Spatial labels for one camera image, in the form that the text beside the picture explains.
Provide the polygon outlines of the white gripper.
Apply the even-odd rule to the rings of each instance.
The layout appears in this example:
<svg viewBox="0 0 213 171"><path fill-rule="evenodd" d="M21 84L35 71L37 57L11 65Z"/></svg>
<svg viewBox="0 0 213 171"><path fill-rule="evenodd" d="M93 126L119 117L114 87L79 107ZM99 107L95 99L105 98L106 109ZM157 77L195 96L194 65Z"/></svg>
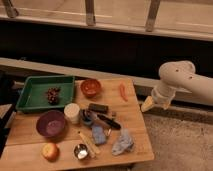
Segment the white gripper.
<svg viewBox="0 0 213 171"><path fill-rule="evenodd" d="M175 97L176 89L164 82L159 82L151 91L151 96L148 96L141 105L141 111L146 112L154 107L154 102L163 105L163 109L167 110L171 101Z"/></svg>

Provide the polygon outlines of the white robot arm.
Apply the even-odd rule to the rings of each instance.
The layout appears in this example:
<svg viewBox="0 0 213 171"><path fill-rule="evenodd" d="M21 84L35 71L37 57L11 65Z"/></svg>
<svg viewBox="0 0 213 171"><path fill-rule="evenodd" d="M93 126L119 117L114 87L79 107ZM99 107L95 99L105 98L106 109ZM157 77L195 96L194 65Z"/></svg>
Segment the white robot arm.
<svg viewBox="0 0 213 171"><path fill-rule="evenodd" d="M180 88L213 105L213 78L196 74L195 65L191 61L166 62L159 68L159 77L151 95L141 106L142 112L155 105L167 110Z"/></svg>

